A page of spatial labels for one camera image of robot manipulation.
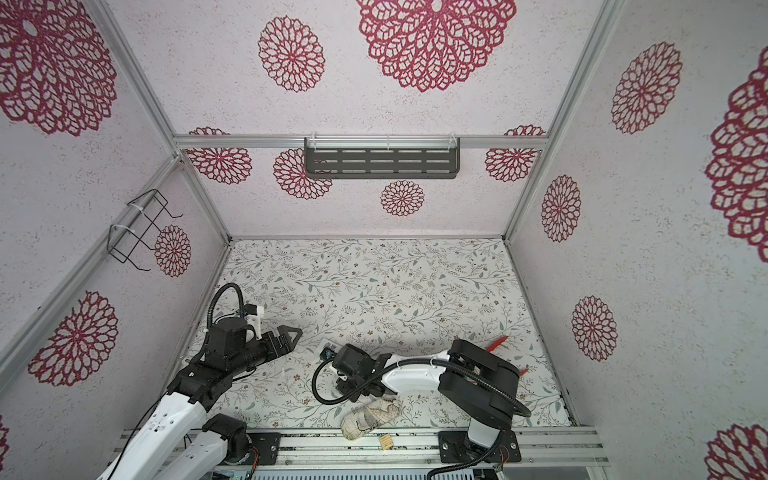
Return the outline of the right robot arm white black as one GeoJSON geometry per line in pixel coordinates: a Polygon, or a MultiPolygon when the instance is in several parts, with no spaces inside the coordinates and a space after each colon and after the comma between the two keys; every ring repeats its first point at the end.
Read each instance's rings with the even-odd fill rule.
{"type": "Polygon", "coordinates": [[[516,417],[532,415],[518,399],[520,369],[468,340],[456,339],[449,349],[421,357],[374,358],[352,344],[328,345],[319,357],[322,364],[311,382],[318,402],[372,399],[353,415],[358,434],[389,422],[399,414],[400,397],[411,393],[437,392],[469,416],[466,441],[476,447],[491,446],[516,417]]]}

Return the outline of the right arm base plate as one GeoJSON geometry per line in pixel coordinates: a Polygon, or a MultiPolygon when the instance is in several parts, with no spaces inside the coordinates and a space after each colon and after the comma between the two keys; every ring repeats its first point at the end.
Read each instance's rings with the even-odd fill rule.
{"type": "MultiPolygon", "coordinates": [[[[467,430],[440,431],[437,435],[440,461],[443,464],[464,463],[484,454],[488,447],[472,442],[467,430]]],[[[487,463],[519,463],[522,460],[517,437],[511,430],[502,432],[496,451],[486,458],[487,463]]]]}

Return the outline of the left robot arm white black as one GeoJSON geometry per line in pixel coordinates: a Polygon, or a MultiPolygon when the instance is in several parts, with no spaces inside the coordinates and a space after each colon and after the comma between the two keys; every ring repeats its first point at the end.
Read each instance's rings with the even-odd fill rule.
{"type": "Polygon", "coordinates": [[[101,479],[200,479],[251,448],[246,423],[212,407],[237,380],[293,352],[303,335],[281,325],[261,330],[263,309],[226,283],[213,295],[200,350],[145,412],[101,479]]]}

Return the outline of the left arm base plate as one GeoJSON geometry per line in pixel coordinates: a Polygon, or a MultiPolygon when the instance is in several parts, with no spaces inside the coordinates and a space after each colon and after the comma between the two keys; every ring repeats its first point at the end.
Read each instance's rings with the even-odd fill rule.
{"type": "Polygon", "coordinates": [[[277,463],[282,435],[280,433],[249,432],[249,446],[244,464],[257,467],[277,463]]]}

